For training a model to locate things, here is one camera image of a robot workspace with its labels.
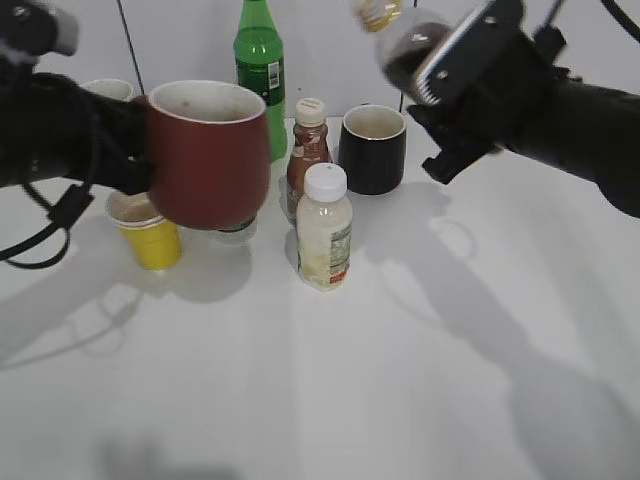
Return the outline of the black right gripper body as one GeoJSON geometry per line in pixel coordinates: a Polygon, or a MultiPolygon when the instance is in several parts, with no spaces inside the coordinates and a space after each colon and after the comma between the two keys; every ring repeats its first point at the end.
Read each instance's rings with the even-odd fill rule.
{"type": "Polygon", "coordinates": [[[422,167],[447,185],[483,156],[515,150],[528,123],[548,108],[565,69],[554,3],[532,36],[521,1],[484,1],[427,55],[411,78],[409,112],[439,145],[422,167]]]}

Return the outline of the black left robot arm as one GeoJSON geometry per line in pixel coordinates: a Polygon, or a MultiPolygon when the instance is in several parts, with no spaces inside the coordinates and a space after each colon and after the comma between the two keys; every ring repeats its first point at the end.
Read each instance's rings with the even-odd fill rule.
{"type": "Polygon", "coordinates": [[[150,189],[146,108],[92,93],[67,76],[39,72],[47,54],[72,56],[79,24],[42,1],[1,4],[1,184],[54,178],[125,194],[150,189]]]}

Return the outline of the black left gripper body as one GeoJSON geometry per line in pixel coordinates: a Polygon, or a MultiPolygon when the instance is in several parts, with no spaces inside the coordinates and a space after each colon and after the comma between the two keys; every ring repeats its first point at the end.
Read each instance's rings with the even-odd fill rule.
{"type": "Polygon", "coordinates": [[[144,104],[91,93],[54,73],[34,74],[29,94],[31,182],[90,181],[127,195],[150,190],[144,104]]]}

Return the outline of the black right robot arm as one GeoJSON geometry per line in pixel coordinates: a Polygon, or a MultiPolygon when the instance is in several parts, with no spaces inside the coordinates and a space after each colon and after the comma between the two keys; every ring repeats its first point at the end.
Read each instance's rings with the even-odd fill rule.
{"type": "Polygon", "coordinates": [[[582,82],[555,61],[566,42],[547,19],[521,29],[521,1],[485,1],[411,75],[408,111],[437,143],[422,167],[447,185],[506,149],[595,183],[639,214],[639,98],[582,82]]]}

